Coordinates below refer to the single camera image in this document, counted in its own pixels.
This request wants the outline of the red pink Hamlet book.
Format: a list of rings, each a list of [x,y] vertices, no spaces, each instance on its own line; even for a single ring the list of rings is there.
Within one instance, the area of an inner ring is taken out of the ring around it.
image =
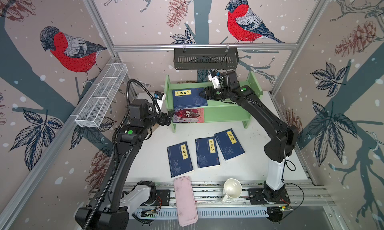
[[[203,108],[182,109],[175,111],[173,123],[204,123],[205,115]]]

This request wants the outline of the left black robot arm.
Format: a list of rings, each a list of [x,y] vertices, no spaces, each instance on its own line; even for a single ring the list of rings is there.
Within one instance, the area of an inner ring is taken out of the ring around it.
[[[159,101],[164,98],[164,93],[159,91],[154,94],[146,91],[149,100],[131,100],[132,83],[145,89],[136,79],[127,83],[127,109],[112,137],[110,166],[100,189],[90,203],[79,208],[75,215],[76,222],[83,230],[125,230],[130,217],[142,204],[156,201],[156,185],[151,181],[138,182],[126,196],[123,195],[123,188],[144,141],[153,134],[153,126],[169,126],[174,111],[162,112]]]

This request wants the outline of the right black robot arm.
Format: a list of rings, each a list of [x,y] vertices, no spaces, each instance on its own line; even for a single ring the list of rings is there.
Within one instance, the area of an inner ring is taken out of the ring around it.
[[[246,110],[266,131],[271,139],[264,151],[269,158],[267,179],[263,183],[263,198],[267,203],[275,203],[284,193],[284,171],[287,159],[296,146],[299,130],[289,126],[271,112],[248,85],[241,85],[235,71],[213,72],[208,75],[212,87],[206,87],[199,96],[211,101],[232,101]]]

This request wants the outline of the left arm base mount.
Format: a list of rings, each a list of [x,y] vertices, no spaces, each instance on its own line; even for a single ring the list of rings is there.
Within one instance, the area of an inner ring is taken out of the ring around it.
[[[141,204],[141,207],[159,207],[169,206],[171,198],[170,190],[156,190],[156,197],[154,200],[149,200],[147,203]]]

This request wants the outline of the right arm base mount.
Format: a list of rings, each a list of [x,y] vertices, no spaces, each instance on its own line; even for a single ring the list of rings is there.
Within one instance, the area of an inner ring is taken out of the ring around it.
[[[281,188],[278,191],[270,189],[248,189],[248,200],[252,205],[290,205],[291,201],[287,190]]]

